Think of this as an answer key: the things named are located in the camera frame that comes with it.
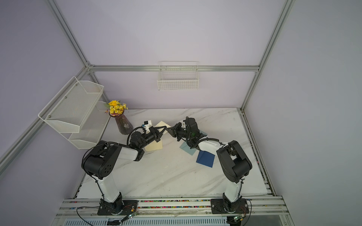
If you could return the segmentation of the cream lined letter paper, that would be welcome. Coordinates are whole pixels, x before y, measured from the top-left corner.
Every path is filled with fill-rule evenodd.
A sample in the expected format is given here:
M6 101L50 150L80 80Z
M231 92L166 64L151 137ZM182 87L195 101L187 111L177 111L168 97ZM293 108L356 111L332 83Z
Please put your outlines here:
M161 150L163 149L163 142L162 140L156 142L153 141L150 144L148 144L147 146L144 147L144 150L146 152L151 152L151 151L156 151L156 150Z

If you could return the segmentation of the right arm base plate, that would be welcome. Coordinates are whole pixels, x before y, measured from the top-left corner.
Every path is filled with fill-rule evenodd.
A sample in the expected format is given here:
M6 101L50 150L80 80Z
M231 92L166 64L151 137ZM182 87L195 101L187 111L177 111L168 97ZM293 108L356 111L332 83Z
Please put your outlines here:
M211 199L210 202L213 214L249 214L247 200L243 198L235 202L227 199Z

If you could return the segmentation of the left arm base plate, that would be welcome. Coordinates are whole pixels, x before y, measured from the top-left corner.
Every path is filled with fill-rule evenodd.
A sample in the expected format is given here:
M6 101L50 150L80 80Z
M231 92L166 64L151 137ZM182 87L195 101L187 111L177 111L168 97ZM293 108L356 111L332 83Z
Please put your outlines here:
M117 216L117 215L130 215L136 211L138 207L137 200L122 200L109 203L100 200L100 207L98 209L98 216Z

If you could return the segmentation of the pale yellow envelope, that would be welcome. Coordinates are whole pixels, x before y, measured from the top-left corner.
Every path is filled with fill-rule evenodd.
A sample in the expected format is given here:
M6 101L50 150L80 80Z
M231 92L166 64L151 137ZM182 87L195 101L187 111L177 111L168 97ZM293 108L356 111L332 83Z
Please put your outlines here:
M160 121L156 126L154 126L155 128L157 128L157 130L159 131L161 135L161 137L164 137L166 134L168 134L168 128L170 128L171 126L168 125L167 123Z

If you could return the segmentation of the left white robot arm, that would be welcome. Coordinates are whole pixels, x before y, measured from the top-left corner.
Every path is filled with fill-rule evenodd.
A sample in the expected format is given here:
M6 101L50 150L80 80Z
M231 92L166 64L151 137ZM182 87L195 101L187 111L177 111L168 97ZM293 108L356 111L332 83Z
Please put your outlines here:
M131 131L126 144L101 140L84 155L81 167L87 175L95 180L100 189L101 210L107 210L116 215L125 207L122 194L116 187L112 175L117 160L140 161L145 153L144 148L154 141L159 142L166 129L166 126L151 126L146 130L140 126Z

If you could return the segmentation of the light teal envelope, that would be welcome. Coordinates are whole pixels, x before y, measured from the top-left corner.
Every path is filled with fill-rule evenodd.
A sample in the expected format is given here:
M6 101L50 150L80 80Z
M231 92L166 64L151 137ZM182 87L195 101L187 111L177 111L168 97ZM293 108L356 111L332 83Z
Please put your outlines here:
M194 155L196 153L196 151L198 151L197 148L190 148L187 143L186 143L186 139L182 138L182 144L180 145L180 149L183 150L184 152L188 153L189 155Z

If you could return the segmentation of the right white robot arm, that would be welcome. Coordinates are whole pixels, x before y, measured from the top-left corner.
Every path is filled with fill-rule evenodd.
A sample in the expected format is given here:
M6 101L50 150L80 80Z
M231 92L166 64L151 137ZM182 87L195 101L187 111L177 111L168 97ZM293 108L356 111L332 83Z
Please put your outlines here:
M211 199L213 214L250 213L251 205L241 195L243 180L252 169L252 163L241 145L233 140L228 143L202 133L194 118L186 117L183 122L167 128L178 141L184 140L191 149L199 150L201 156L218 157L221 169L228 180L222 198Z

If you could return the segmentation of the dark blue envelope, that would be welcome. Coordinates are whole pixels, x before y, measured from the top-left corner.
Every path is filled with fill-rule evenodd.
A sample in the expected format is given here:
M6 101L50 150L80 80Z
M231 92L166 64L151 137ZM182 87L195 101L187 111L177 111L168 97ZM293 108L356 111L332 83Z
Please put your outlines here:
M196 163L212 168L215 155L207 151L199 151Z

